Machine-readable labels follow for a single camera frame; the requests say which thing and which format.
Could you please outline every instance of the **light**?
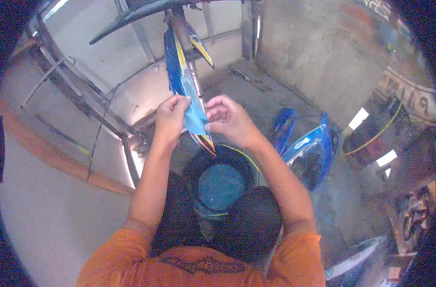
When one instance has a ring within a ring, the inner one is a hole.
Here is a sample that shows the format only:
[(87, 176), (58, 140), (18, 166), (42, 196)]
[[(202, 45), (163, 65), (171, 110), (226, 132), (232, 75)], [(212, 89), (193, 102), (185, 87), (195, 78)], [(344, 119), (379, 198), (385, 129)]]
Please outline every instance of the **light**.
[(55, 13), (57, 10), (59, 10), (68, 0), (60, 0), (55, 6), (49, 10), (49, 12), (43, 17), (43, 22), (46, 23), (46, 21)]
[(349, 124), (349, 127), (355, 130), (370, 114), (361, 108)]
[(257, 25), (257, 29), (256, 29), (256, 37), (259, 39), (259, 29), (260, 29), (260, 25), (261, 25), (261, 16), (258, 15), (258, 25)]
[(397, 157), (397, 153), (395, 152), (395, 150), (391, 150), (386, 155), (376, 160), (376, 163), (379, 166), (384, 166), (389, 162), (391, 162), (392, 160), (394, 160), (396, 157)]
[(143, 166), (145, 165), (145, 159), (139, 158), (136, 151), (130, 151), (132, 158), (134, 159), (135, 169), (137, 170), (138, 176), (141, 177), (141, 172), (143, 171)]

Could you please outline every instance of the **workshop wall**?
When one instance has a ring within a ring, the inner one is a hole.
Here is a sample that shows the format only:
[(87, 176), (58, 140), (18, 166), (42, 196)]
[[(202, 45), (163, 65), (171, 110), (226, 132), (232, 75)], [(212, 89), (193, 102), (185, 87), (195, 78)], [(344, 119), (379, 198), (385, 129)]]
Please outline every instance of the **workshop wall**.
[[(84, 164), (89, 159), (20, 109), (43, 72), (28, 55), (5, 71), (0, 96), (29, 128)], [(92, 148), (99, 124), (86, 117), (49, 80), (29, 102), (55, 128)], [(34, 282), (42, 287), (74, 286), (90, 255), (123, 223), (130, 198), (113, 194), (51, 168), (5, 131), (4, 182), (0, 207), (14, 249)], [(133, 186), (121, 143), (104, 129), (95, 147), (93, 170)]]
[(350, 26), (359, 26), (365, 38), (372, 34), (370, 26), (347, 14), (344, 4), (353, 2), (262, 2), (262, 66), (328, 112), (342, 129), (370, 97), (388, 61), (351, 31)]
[(15, 251), (39, 287), (70, 287), (127, 217), (130, 198), (91, 186), (33, 157), (6, 134), (0, 207)]
[[(241, 27), (239, 1), (211, 3), (210, 12), (214, 34)], [(62, 53), (76, 59), (75, 66), (104, 92), (108, 92), (149, 64), (132, 25), (127, 25), (89, 45), (89, 41), (113, 21), (116, 15), (117, 9), (113, 0), (69, 0), (46, 22), (49, 33)], [(203, 12), (185, 8), (185, 16), (199, 37), (206, 38), (207, 27)], [(145, 31), (154, 59), (162, 58), (164, 32), (167, 29), (164, 13), (150, 15), (138, 22)], [(218, 39), (215, 44), (207, 44), (217, 68), (242, 56), (241, 35), (230, 37), (239, 40), (233, 40), (229, 45), (228, 37), (227, 40)]]

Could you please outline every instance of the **orange shirt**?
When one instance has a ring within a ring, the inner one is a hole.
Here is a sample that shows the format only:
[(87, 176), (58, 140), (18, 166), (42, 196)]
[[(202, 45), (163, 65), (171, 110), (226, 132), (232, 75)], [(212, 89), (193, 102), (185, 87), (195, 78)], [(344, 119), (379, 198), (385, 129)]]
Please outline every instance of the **orange shirt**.
[(319, 240), (316, 233), (286, 236), (263, 277), (261, 269), (207, 247), (149, 258), (145, 238), (118, 230), (84, 265), (77, 286), (325, 286)]

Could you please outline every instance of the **hand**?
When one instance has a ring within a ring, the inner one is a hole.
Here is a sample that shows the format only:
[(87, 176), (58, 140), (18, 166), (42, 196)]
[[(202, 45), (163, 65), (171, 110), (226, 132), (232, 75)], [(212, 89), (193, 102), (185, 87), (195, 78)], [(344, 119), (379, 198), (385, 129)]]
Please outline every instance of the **hand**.
[(191, 97), (174, 95), (158, 106), (153, 146), (170, 151), (175, 148), (183, 129), (185, 110), (190, 103)]
[(262, 136), (244, 108), (227, 95), (216, 96), (208, 102), (207, 107), (210, 108), (207, 118), (211, 123), (205, 125), (206, 130), (225, 135), (241, 148), (249, 148), (252, 142)]

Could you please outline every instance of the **blue masking tape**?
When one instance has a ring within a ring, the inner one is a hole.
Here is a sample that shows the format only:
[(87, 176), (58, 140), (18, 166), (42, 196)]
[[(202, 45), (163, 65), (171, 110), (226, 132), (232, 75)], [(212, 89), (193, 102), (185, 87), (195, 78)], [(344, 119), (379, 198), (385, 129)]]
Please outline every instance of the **blue masking tape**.
[(196, 88), (188, 77), (183, 77), (181, 81), (185, 88), (185, 95), (191, 97), (191, 103), (185, 111), (185, 127), (195, 135), (205, 135), (207, 132), (204, 129), (204, 125), (210, 121), (202, 111), (202, 105), (197, 96)]

